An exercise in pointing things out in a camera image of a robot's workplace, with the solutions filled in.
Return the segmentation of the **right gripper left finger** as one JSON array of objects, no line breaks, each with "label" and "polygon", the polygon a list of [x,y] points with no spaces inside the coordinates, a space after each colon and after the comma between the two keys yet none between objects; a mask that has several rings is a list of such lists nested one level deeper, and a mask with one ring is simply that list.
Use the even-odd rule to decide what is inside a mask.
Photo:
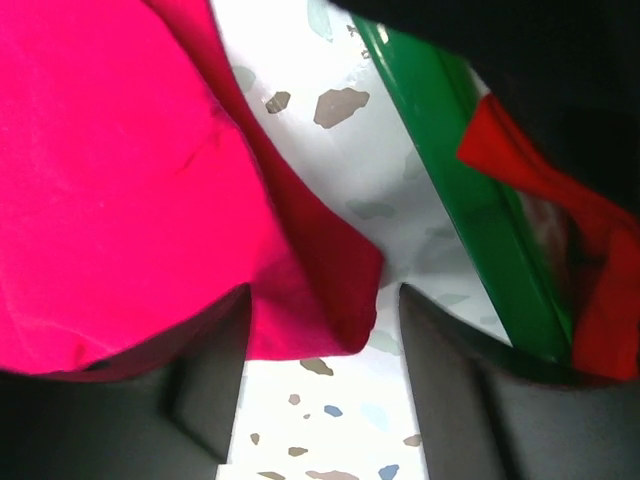
[{"label": "right gripper left finger", "polygon": [[74,372],[1,375],[5,479],[212,479],[228,457],[249,330],[239,285]]}]

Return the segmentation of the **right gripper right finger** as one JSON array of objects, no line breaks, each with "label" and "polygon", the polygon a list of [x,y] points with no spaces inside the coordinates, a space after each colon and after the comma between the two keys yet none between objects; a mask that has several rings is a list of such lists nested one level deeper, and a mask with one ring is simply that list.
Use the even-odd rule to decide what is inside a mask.
[{"label": "right gripper right finger", "polygon": [[399,288],[432,479],[636,479],[639,384],[539,359]]}]

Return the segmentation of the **crimson red t-shirt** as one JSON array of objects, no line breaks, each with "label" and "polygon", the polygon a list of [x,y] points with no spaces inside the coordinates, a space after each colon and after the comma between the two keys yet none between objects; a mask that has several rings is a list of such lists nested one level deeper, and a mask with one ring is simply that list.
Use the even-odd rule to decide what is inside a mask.
[{"label": "crimson red t-shirt", "polygon": [[380,251],[245,103],[206,1],[1,5],[1,365],[86,368],[252,294],[252,360],[357,353]]}]

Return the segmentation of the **red garment in bin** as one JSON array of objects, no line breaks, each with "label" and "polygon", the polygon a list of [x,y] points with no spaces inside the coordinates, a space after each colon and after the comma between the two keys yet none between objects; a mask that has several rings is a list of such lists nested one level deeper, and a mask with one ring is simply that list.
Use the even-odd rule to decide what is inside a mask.
[{"label": "red garment in bin", "polygon": [[575,308],[572,364],[620,381],[638,379],[638,220],[551,167],[492,94],[479,102],[458,156],[567,214],[576,256],[569,267]]}]

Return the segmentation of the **green plastic bin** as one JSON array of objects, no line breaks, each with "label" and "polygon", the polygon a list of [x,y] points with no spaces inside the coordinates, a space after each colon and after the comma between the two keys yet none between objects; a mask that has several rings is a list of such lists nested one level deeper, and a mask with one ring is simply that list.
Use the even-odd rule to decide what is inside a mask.
[{"label": "green plastic bin", "polygon": [[518,349],[567,364],[572,320],[517,193],[457,157],[480,100],[461,59],[360,17],[365,46],[500,319]]}]

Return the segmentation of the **black garment in bin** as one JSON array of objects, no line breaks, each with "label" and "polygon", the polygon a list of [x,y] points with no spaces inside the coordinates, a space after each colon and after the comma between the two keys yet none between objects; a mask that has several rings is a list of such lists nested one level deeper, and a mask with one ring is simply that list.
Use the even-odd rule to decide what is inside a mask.
[{"label": "black garment in bin", "polygon": [[636,1],[339,1],[469,62],[552,166],[639,212]]}]

